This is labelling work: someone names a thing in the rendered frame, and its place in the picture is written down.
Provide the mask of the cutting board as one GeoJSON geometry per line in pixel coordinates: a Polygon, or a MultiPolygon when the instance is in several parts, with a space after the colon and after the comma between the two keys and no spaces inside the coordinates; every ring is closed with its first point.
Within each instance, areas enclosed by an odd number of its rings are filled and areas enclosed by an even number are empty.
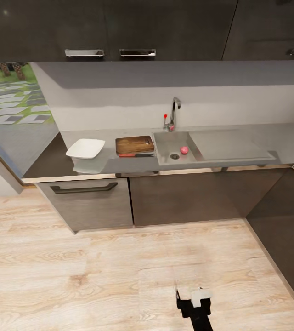
{"type": "Polygon", "coordinates": [[[155,149],[150,136],[116,138],[115,144],[117,154],[128,154],[155,149]]]}

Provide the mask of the vidalia onion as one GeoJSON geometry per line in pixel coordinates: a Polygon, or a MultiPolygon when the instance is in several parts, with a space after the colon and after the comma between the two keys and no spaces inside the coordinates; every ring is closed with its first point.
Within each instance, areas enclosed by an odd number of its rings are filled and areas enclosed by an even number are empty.
{"type": "Polygon", "coordinates": [[[188,147],[182,147],[182,148],[181,148],[181,153],[182,153],[182,154],[188,154],[188,153],[189,153],[189,149],[188,149],[188,147]]]}

